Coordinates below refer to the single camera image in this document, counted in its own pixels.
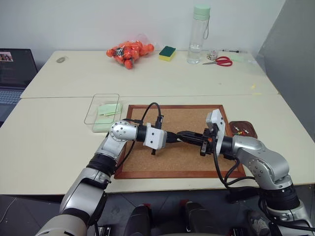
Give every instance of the laptop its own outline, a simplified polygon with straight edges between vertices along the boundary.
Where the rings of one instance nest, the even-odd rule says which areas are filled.
[[[0,48],[0,126],[36,74],[30,49]]]

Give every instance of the laptop keyboard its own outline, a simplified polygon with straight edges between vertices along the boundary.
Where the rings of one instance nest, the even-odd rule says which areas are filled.
[[[20,101],[20,96],[23,91],[4,91],[0,90],[1,104],[17,104]]]

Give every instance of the green bottle cap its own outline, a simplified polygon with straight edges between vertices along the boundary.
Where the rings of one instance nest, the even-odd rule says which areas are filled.
[[[199,21],[206,21],[210,16],[210,7],[203,4],[195,5],[193,9],[193,18]]]

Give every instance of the wooden frame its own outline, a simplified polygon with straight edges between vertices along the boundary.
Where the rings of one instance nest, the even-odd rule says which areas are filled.
[[[146,109],[148,105],[129,105],[126,118],[131,118],[133,109]],[[232,131],[228,125],[226,114],[223,108],[223,105],[160,105],[161,109],[191,109],[191,108],[200,108],[200,109],[219,109],[223,120],[227,124],[225,126],[225,133],[227,136],[232,137]],[[119,163],[123,160],[125,153],[122,154]],[[216,171],[133,171],[133,172],[124,172],[122,165],[115,172],[115,179],[128,179],[128,178],[217,178]],[[227,171],[221,171],[222,175],[225,176]],[[232,172],[230,177],[239,178],[244,177],[245,171],[243,165]]]

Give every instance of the red scissors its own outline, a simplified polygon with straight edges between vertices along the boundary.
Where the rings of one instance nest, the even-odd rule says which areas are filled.
[[[219,57],[213,62],[203,63],[203,65],[217,64],[220,66],[231,66],[233,62],[228,57]]]

